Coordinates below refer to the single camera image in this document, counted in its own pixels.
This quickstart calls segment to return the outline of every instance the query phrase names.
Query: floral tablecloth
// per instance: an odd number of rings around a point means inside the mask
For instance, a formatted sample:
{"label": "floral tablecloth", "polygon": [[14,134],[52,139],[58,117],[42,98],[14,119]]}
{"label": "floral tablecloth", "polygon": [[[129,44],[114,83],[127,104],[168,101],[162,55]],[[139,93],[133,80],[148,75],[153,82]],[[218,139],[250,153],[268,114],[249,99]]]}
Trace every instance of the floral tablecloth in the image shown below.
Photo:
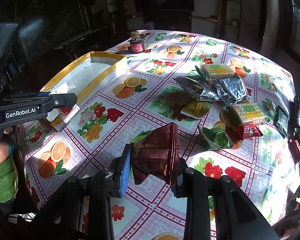
{"label": "floral tablecloth", "polygon": [[[141,31],[144,53],[131,54],[125,41],[108,50],[125,54],[128,68],[105,85],[60,132],[43,122],[17,127],[25,158],[29,191],[40,209],[69,176],[92,176],[122,154],[124,146],[141,132],[175,122],[179,127],[180,157],[206,176],[229,175],[271,225],[285,215],[288,189],[300,184],[300,164],[294,166],[283,139],[273,126],[272,100],[288,111],[295,90],[289,72],[263,56],[215,38],[170,31]],[[212,128],[224,107],[213,103],[201,120],[181,114],[186,93],[174,78],[191,75],[197,64],[225,63],[243,79],[251,102],[259,102],[271,118],[259,125],[263,137],[244,140],[238,149],[204,151],[197,124]],[[44,153],[59,140],[68,151],[52,168],[42,168]],[[150,176],[134,185],[130,174],[123,198],[111,199],[115,239],[151,240],[162,232],[183,237],[186,199],[174,198],[170,186]],[[87,230],[88,209],[82,218]],[[210,202],[211,237],[216,236],[213,203]]]}

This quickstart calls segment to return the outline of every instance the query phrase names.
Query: green snack packet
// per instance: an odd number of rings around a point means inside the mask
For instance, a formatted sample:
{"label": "green snack packet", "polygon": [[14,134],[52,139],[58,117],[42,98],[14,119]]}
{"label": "green snack packet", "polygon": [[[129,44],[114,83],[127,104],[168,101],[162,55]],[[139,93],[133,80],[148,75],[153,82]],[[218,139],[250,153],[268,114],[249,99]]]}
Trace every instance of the green snack packet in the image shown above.
{"label": "green snack packet", "polygon": [[234,146],[231,139],[221,127],[208,129],[198,125],[198,130],[208,151],[230,149]]}

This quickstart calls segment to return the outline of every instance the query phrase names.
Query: table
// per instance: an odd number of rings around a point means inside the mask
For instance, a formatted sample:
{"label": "table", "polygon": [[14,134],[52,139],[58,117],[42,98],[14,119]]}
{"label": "table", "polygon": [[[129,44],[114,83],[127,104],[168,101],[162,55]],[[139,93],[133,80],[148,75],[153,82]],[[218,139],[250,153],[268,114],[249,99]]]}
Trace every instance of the table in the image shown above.
{"label": "table", "polygon": [[[291,74],[253,51],[204,35],[160,30],[140,33],[145,52],[129,53],[124,46],[128,41],[108,50],[126,55],[128,68],[80,105],[82,111],[62,131],[56,132],[39,121],[17,127],[26,182],[38,209],[67,177],[92,176],[108,167],[140,132],[175,122],[179,127],[179,155],[188,166],[215,178],[228,174],[269,223],[276,223],[285,215],[288,189],[294,192],[300,184],[300,164],[294,166],[287,139],[274,128],[273,113],[266,102],[272,100],[288,111],[295,95]],[[174,78],[191,74],[195,65],[212,62],[233,65],[244,81],[249,100],[261,103],[271,119],[259,126],[263,137],[246,139],[239,149],[204,151],[198,139],[197,124],[212,128],[219,121],[222,103],[213,103],[201,120],[180,114],[184,91]],[[126,86],[128,78],[132,79]],[[99,122],[88,126],[89,120],[97,118]],[[57,167],[56,175],[39,174],[44,153],[59,140],[66,142],[68,157],[62,167]],[[121,199],[112,198],[111,209],[115,239],[151,240],[163,232],[183,237],[186,199],[174,198],[170,186],[154,176],[136,186],[130,174],[126,194]],[[210,218],[214,239],[213,206]],[[86,206],[83,231],[87,230],[87,219]]]}

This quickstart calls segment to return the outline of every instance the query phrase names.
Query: bottle cap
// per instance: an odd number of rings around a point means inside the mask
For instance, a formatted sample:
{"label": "bottle cap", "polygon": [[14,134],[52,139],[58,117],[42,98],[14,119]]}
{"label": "bottle cap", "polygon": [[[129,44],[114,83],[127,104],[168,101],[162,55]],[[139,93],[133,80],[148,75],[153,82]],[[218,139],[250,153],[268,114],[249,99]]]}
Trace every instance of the bottle cap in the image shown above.
{"label": "bottle cap", "polygon": [[140,36],[140,33],[139,32],[131,32],[130,35],[131,35],[131,38],[138,38]]}

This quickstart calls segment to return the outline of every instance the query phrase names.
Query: pink label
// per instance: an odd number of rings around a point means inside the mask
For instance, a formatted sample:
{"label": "pink label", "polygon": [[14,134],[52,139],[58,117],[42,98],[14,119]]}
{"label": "pink label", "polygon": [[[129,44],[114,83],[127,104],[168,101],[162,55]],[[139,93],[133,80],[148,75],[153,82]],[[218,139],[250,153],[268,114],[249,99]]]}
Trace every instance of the pink label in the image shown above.
{"label": "pink label", "polygon": [[139,43],[139,44],[130,44],[130,47],[131,47],[131,51],[132,52],[141,52],[143,51],[143,47],[142,47],[142,43]]}

